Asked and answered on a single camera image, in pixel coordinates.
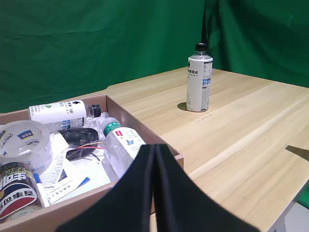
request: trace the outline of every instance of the black bottle cap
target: black bottle cap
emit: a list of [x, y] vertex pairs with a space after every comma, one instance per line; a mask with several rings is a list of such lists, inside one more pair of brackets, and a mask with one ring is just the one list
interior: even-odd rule
[[197, 43], [195, 46], [195, 50], [199, 52], [207, 51], [207, 43]]
[[100, 117], [101, 116], [100, 105], [92, 105], [92, 109], [93, 109], [93, 117]]

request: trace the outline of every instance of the blue logo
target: blue logo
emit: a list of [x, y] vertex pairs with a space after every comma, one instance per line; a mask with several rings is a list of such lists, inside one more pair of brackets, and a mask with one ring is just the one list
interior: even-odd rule
[[131, 141], [127, 140], [126, 142], [127, 142], [128, 145], [133, 145], [134, 144], [133, 140], [131, 140]]
[[20, 139], [26, 139], [30, 136], [33, 136], [33, 133], [32, 133], [31, 130], [24, 131], [24, 132], [17, 135], [17, 137], [20, 138]]

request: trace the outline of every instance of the tape roll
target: tape roll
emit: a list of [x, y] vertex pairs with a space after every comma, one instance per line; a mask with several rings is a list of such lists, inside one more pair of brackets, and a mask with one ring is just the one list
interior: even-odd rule
[[34, 173], [43, 173], [52, 162], [48, 128], [39, 122], [23, 120], [0, 127], [0, 164], [22, 162]]

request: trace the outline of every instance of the green curtain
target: green curtain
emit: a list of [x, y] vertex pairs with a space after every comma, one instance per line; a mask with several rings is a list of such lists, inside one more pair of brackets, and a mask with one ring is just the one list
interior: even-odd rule
[[309, 1], [205, 3], [215, 68], [309, 87]]
[[1, 0], [0, 113], [186, 66], [204, 0]]

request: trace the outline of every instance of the plastic water bottle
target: plastic water bottle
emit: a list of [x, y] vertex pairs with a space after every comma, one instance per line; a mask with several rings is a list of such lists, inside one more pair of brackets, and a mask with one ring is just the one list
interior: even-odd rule
[[82, 127], [87, 120], [101, 116], [99, 105], [86, 105], [83, 101], [66, 101], [28, 108], [29, 119], [45, 124], [50, 133]]
[[187, 109], [202, 112], [209, 108], [213, 59], [206, 54], [205, 43], [196, 44], [195, 50], [188, 60]]
[[104, 153], [116, 175], [120, 178], [135, 159], [140, 146], [145, 142], [134, 129], [123, 127], [113, 117], [105, 119], [102, 128], [106, 137], [104, 140]]

